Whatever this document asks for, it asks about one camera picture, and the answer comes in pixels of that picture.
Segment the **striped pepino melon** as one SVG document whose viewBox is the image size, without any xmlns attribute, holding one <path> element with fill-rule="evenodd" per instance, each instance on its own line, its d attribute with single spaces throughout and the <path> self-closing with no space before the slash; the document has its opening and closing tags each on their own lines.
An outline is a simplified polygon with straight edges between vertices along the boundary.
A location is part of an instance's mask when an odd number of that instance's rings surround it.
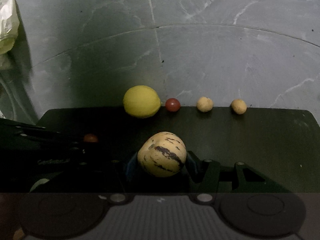
<svg viewBox="0 0 320 240">
<path fill-rule="evenodd" d="M 159 132 L 144 143 L 137 159 L 154 176 L 170 177 L 184 167 L 187 150 L 184 142 L 174 133 Z"/>
</svg>

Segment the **yellow lemon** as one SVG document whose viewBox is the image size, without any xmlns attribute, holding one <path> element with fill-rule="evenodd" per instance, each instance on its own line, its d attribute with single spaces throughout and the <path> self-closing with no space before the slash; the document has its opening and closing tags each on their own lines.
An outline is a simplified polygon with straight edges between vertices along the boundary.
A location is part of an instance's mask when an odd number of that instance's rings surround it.
<svg viewBox="0 0 320 240">
<path fill-rule="evenodd" d="M 123 97 L 125 112 L 131 116 L 148 118 L 157 113 L 161 100 L 157 92 L 148 86 L 134 86 L 128 89 Z"/>
</svg>

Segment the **dark red cherry tomato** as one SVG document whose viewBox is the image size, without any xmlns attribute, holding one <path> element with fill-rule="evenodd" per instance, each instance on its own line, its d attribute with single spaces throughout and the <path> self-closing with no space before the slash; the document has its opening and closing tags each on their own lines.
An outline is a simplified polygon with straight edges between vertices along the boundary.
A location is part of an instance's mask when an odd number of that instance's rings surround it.
<svg viewBox="0 0 320 240">
<path fill-rule="evenodd" d="M 92 134 L 87 134 L 84 136 L 84 141 L 85 142 L 97 142 L 98 139 L 95 135 L 92 135 Z"/>
</svg>

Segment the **crumpled white paper bag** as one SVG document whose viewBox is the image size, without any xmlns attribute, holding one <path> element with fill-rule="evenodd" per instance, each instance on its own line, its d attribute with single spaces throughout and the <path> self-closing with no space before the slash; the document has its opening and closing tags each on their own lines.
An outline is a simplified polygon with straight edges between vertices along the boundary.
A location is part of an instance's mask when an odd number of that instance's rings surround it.
<svg viewBox="0 0 320 240">
<path fill-rule="evenodd" d="M 8 52 L 14 47 L 19 25 L 15 0 L 1 0 L 1 70 L 11 68 Z"/>
</svg>

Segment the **small tan longan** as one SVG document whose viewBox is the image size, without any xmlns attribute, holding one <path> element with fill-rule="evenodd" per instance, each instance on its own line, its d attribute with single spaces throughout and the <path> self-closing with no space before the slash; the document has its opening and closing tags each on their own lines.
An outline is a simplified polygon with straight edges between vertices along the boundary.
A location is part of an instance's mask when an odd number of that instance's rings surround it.
<svg viewBox="0 0 320 240">
<path fill-rule="evenodd" d="M 200 97 L 196 104 L 197 109 L 203 113 L 211 111 L 213 106 L 213 100 L 205 96 Z"/>
<path fill-rule="evenodd" d="M 234 99 L 231 103 L 231 108 L 236 114 L 244 114 L 247 110 L 247 105 L 242 99 Z"/>
</svg>

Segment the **black table mat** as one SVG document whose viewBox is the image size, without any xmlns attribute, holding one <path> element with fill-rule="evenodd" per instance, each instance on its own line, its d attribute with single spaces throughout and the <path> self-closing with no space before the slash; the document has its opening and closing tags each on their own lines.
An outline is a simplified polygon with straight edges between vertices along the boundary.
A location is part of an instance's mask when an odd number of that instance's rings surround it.
<svg viewBox="0 0 320 240">
<path fill-rule="evenodd" d="M 130 159 L 164 131 L 201 160 L 243 162 L 293 192 L 319 191 L 319 125 L 306 110 L 182 107 L 136 118 L 121 106 L 52 109 L 36 125 L 1 120 L 1 189 L 27 191 L 45 177 L 83 191 L 121 187 Z"/>
</svg>

